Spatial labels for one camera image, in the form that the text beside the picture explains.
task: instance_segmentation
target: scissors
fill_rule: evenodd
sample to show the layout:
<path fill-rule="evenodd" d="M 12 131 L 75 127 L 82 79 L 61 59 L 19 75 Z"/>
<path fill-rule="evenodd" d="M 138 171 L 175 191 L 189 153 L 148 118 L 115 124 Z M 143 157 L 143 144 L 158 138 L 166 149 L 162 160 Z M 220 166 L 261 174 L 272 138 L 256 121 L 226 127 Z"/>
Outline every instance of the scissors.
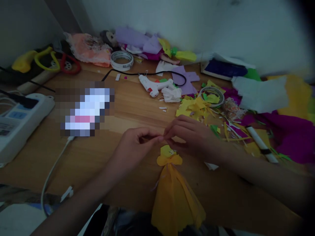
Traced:
<path fill-rule="evenodd" d="M 62 58 L 61 58 L 61 62 L 59 64 L 59 61 L 58 59 L 56 58 L 55 54 L 56 52 L 59 52 L 62 54 Z M 56 66 L 53 67 L 53 68 L 47 68 L 45 67 L 44 65 L 42 65 L 39 61 L 39 59 L 44 56 L 44 55 L 47 55 L 49 54 L 51 55 L 53 61 L 56 63 Z M 76 64 L 76 69 L 74 71 L 72 70 L 66 70 L 65 69 L 65 64 L 66 64 L 66 58 L 70 58 L 75 64 Z M 35 60 L 35 63 L 42 69 L 44 70 L 48 70 L 48 71 L 51 71 L 51 72 L 59 72 L 60 70 L 66 74 L 71 74 L 71 75 L 75 75 L 77 73 L 79 73 L 81 71 L 81 66 L 79 64 L 79 62 L 74 59 L 73 57 L 65 54 L 63 51 L 62 51 L 62 46 L 61 46 L 61 43 L 59 40 L 56 40 L 54 41 L 53 43 L 53 48 L 52 47 L 48 47 L 46 50 L 38 53 L 35 55 L 34 57 L 34 60 Z"/>

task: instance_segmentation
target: yellow scissors handle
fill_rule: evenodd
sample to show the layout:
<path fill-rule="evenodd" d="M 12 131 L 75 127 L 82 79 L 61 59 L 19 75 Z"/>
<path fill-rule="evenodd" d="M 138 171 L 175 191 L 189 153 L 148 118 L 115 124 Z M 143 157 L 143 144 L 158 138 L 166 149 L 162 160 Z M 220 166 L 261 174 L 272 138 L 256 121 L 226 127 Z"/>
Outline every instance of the yellow scissors handle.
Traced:
<path fill-rule="evenodd" d="M 54 62 L 56 63 L 57 67 L 56 68 L 47 68 L 46 66 L 42 65 L 39 61 L 39 59 L 44 56 L 49 54 L 51 55 L 52 59 L 54 60 Z M 57 60 L 57 58 L 55 57 L 56 52 L 53 51 L 52 47 L 48 47 L 46 50 L 39 52 L 38 54 L 35 55 L 34 60 L 35 63 L 42 69 L 44 70 L 48 70 L 48 71 L 52 71 L 52 72 L 59 72 L 60 71 L 60 64 Z"/>

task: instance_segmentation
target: white tissue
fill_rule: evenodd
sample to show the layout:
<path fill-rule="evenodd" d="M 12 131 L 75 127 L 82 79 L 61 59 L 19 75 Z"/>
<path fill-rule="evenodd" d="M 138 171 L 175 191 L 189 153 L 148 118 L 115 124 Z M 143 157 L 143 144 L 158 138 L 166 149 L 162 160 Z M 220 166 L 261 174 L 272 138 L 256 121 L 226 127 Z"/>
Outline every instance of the white tissue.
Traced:
<path fill-rule="evenodd" d="M 167 63 L 165 61 L 160 61 L 157 65 L 157 68 L 155 70 L 155 73 L 158 73 L 160 71 L 168 71 L 172 70 L 174 68 L 178 67 L 177 65 L 173 65 L 171 63 Z"/>
<path fill-rule="evenodd" d="M 286 76 L 264 82 L 240 76 L 232 79 L 233 87 L 243 97 L 239 107 L 258 113 L 271 113 L 289 105 L 285 83 Z"/>
<path fill-rule="evenodd" d="M 162 90 L 165 102 L 180 102 L 181 89 L 174 86 L 163 88 Z"/>

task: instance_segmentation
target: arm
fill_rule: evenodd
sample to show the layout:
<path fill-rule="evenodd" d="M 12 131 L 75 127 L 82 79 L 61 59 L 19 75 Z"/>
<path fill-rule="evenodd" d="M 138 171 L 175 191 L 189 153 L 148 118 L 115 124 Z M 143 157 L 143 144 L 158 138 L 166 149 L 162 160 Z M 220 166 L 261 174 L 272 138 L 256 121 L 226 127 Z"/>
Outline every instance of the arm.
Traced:
<path fill-rule="evenodd" d="M 153 145 L 162 140 L 157 131 L 149 128 L 127 130 L 101 172 L 62 204 L 31 236 L 78 235 L 112 187 L 140 163 Z"/>
<path fill-rule="evenodd" d="M 174 142 L 177 136 L 186 143 Z M 204 124 L 187 116 L 176 118 L 164 132 L 170 147 L 186 153 L 197 153 L 205 162 L 225 167 L 262 188 L 297 214 L 309 202 L 313 179 L 293 173 L 278 165 L 253 158 L 220 141 Z"/>

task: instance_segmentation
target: hand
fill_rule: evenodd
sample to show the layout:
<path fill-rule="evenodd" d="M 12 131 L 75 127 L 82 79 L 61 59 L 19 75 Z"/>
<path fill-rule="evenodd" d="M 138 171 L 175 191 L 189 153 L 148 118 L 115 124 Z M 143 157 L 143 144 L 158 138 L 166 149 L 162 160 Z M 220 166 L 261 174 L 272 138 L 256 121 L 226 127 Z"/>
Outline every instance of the hand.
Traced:
<path fill-rule="evenodd" d="M 185 143 L 175 142 L 172 138 L 179 137 Z M 171 149 L 183 151 L 193 156 L 200 156 L 204 161 L 221 164 L 217 150 L 224 145 L 214 133 L 203 123 L 188 116 L 180 115 L 174 119 L 164 131 L 164 139 Z"/>
<path fill-rule="evenodd" d="M 159 132 L 150 128 L 128 129 L 108 161 L 107 169 L 123 177 L 140 163 L 155 144 L 163 140 Z"/>

